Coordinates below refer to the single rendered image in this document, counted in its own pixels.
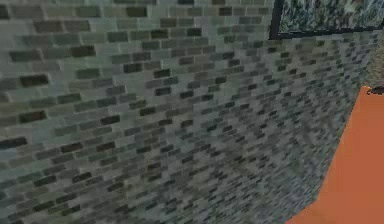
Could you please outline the black framed wall picture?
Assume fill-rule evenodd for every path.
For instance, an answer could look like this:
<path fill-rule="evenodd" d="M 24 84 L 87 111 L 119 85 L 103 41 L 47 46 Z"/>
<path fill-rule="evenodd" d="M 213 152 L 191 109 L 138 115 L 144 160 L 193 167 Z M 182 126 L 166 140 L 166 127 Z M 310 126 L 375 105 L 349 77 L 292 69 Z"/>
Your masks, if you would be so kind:
<path fill-rule="evenodd" d="M 275 0 L 270 40 L 384 28 L 384 0 Z"/>

